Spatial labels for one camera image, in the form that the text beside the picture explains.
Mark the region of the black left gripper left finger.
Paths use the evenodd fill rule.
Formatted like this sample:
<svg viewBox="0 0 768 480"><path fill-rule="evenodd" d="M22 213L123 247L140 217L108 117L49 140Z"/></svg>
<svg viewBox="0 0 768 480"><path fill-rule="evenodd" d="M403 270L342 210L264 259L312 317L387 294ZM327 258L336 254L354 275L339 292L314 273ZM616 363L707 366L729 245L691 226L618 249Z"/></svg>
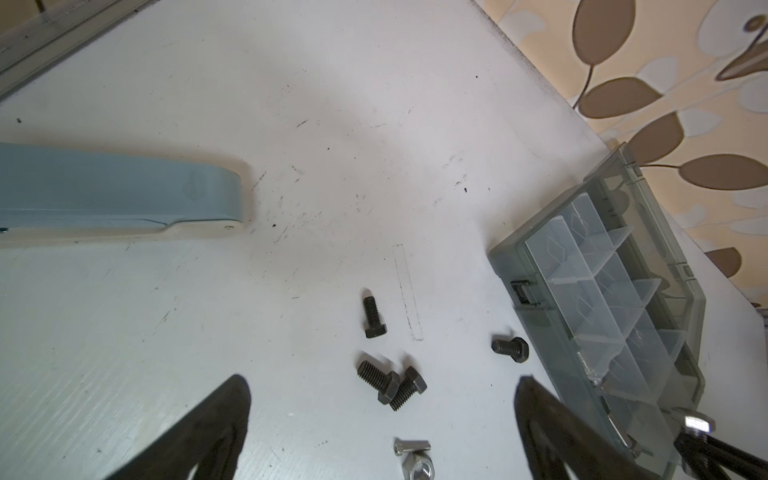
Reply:
<svg viewBox="0 0 768 480"><path fill-rule="evenodd" d="M232 479L248 429L251 393L235 374L111 479Z"/></svg>

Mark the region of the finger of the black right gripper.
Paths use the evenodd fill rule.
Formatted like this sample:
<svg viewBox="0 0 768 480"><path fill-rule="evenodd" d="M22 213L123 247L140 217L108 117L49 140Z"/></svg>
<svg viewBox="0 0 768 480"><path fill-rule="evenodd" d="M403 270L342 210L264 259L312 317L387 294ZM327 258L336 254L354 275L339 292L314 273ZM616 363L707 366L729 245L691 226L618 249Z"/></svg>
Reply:
<svg viewBox="0 0 768 480"><path fill-rule="evenodd" d="M709 435L681 432L674 442L684 471L695 479L766 479L767 461Z"/></svg>

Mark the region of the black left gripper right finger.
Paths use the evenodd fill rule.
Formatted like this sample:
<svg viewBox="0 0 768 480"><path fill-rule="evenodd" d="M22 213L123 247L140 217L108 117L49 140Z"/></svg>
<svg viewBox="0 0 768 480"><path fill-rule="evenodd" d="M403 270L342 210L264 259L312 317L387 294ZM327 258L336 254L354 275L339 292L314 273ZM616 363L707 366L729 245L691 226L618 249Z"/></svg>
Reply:
<svg viewBox="0 0 768 480"><path fill-rule="evenodd" d="M524 452L535 479L649 479L576 417L534 377L522 376L514 397Z"/></svg>

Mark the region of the black hex bolt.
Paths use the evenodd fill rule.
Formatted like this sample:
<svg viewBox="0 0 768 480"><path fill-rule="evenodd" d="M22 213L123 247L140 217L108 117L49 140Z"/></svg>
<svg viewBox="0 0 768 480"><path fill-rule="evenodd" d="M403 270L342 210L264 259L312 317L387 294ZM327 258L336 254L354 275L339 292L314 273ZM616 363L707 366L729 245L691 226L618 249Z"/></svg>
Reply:
<svg viewBox="0 0 768 480"><path fill-rule="evenodd" d="M510 340L494 338L491 342L491 349L494 353L510 357L516 363L524 363L529 359L529 344L521 337L514 337Z"/></svg>
<svg viewBox="0 0 768 480"><path fill-rule="evenodd" d="M357 375L378 392L378 401L383 405L394 400L401 385L400 376L395 371L385 373L368 360L359 364Z"/></svg>
<svg viewBox="0 0 768 480"><path fill-rule="evenodd" d="M373 296L364 297L363 307L367 321L365 328L366 337L371 339L386 334L387 326L381 320L375 298Z"/></svg>
<svg viewBox="0 0 768 480"><path fill-rule="evenodd" d="M402 380L394 398L389 406L393 411L398 411L414 394L422 394L427 389L427 383L419 371L413 366L406 368Z"/></svg>

